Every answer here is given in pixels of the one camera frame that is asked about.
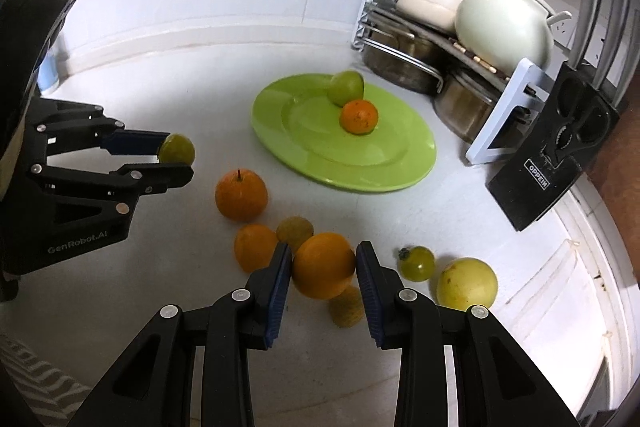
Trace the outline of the small green tomato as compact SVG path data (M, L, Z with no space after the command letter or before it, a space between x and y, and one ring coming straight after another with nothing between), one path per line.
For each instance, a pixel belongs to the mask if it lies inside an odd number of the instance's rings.
M398 270L408 281L425 282L434 275L435 268L435 256L431 249L413 246L398 251Z
M195 159L195 147L191 140L185 135L173 133L168 135L160 146L157 159L161 164L191 166Z

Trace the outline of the orange with stem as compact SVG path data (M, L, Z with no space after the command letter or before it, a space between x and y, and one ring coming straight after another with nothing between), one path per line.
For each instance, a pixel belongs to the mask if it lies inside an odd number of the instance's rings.
M234 222L256 220L266 209L269 195L264 180L250 169L234 169L216 184L215 202L219 212Z

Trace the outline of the yellow pear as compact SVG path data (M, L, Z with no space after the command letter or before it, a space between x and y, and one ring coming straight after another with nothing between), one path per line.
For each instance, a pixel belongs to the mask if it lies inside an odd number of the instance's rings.
M497 294L498 280L494 270L475 258L450 262L440 273L436 286L439 306L460 311L476 305L490 308Z

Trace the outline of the small orange mandarin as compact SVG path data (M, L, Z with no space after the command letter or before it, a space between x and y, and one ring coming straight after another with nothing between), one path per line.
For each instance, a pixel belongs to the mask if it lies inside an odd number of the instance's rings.
M233 254L247 274L267 268L278 245L277 234L259 223L244 225L236 232Z

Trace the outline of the brown small fruit front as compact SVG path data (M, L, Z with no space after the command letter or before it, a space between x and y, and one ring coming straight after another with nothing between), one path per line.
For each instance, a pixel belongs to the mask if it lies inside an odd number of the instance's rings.
M364 317L359 288L348 286L340 295L328 301L328 310L332 322L341 329L355 326Z

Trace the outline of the brown small fruit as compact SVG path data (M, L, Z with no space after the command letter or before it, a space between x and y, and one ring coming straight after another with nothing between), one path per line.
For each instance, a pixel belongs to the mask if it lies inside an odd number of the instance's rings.
M278 241L288 245L295 255L298 248L314 235L314 226L306 218L288 217L277 226L276 234Z
M364 317L359 288L348 286L340 295L328 301L328 310L332 322L341 329L355 326Z

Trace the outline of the green apple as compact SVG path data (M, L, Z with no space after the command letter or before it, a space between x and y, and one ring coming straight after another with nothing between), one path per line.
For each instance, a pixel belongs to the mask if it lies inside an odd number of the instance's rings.
M364 95L364 79L356 70L344 70L335 74L329 83L328 98L340 107L361 100Z

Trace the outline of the large front orange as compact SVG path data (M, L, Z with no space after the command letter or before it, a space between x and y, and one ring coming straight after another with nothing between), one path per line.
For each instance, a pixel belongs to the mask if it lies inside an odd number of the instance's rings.
M367 100L350 101L342 107L340 124L348 133L369 134L378 124L378 109Z

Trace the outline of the brown small fruit back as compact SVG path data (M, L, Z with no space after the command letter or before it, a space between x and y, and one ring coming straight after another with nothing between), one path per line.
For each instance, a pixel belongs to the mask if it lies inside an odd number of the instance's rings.
M298 248L314 235L314 226L306 218L288 217L277 226L276 234L278 241L288 245L295 255Z

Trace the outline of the white pump bottle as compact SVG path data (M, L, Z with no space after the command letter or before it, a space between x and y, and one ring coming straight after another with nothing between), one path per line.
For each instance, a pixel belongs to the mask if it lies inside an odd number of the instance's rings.
M42 95L52 93L60 85L58 58L53 51L48 51L38 69L37 84Z

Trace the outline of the striped cloth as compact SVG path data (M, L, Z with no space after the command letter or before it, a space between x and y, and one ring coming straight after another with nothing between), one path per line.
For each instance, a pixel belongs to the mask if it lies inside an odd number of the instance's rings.
M1 334L1 363L32 413L45 426L67 426L91 388Z

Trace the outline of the green plate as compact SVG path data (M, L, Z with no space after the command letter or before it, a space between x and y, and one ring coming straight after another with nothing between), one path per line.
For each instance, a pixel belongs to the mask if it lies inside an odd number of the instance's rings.
M369 83L364 97L380 119L372 132L351 134L340 125L341 109L326 96L330 79L288 76L258 93L250 122L275 158L314 181L364 193L403 190L432 171L434 135L415 109Z

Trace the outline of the steel pan under rack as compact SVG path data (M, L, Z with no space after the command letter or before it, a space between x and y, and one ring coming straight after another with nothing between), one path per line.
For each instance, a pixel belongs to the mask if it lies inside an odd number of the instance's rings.
M381 78L429 96L442 91L448 68L446 53L433 43L381 29L369 30L362 60Z

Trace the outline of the black scissors in block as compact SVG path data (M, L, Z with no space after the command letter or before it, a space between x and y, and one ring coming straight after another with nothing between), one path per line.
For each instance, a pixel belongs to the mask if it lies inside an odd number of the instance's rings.
M612 114L600 94L577 77L560 81L552 101L550 138L542 149L556 169L600 145L612 127Z

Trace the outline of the steel pot under rack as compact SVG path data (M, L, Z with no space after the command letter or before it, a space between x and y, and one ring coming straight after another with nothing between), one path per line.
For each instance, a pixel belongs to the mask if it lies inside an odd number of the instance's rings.
M494 110L501 92L475 72L457 68L446 77L434 109L438 118L466 143L472 143Z

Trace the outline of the black knife block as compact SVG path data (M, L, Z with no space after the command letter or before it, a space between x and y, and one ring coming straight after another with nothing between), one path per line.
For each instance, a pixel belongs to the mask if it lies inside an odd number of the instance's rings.
M525 139L487 183L516 231L539 220L594 161L620 114L594 89L596 69L563 65Z

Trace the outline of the white corner pot rack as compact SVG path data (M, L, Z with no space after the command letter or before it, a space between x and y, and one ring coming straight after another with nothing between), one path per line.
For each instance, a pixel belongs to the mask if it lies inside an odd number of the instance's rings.
M529 60L523 60L508 80L502 80L459 52L441 32L409 20L395 9L393 0L361 0L354 30L352 48L362 54L370 29L407 35L433 43L448 58L446 77L457 68L475 72L501 92L499 101L486 124L464 153L471 165L490 164L512 156L524 135L541 113L551 92L553 80Z

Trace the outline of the beaded trivet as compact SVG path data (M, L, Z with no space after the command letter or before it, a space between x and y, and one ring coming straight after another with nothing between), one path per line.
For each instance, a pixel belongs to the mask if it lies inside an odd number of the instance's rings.
M454 46L455 49L463 53L466 57L469 57L475 63L484 67L484 69L489 70L491 74L494 74L495 76L499 77L502 80L508 80L510 78L509 75L506 75L504 72L501 72L501 70L499 70L498 68L495 68L495 66L492 66L488 62L484 61L481 57L479 57L478 55L474 54L472 51L462 46L462 44L460 42L457 42L456 39L450 38L449 42Z

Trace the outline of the white ceramic pot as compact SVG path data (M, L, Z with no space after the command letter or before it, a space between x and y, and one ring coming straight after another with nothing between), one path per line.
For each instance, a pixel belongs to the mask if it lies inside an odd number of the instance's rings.
M544 0L462 0L454 29L465 49L511 76L523 58L547 68L551 26L571 17L571 12L556 12Z

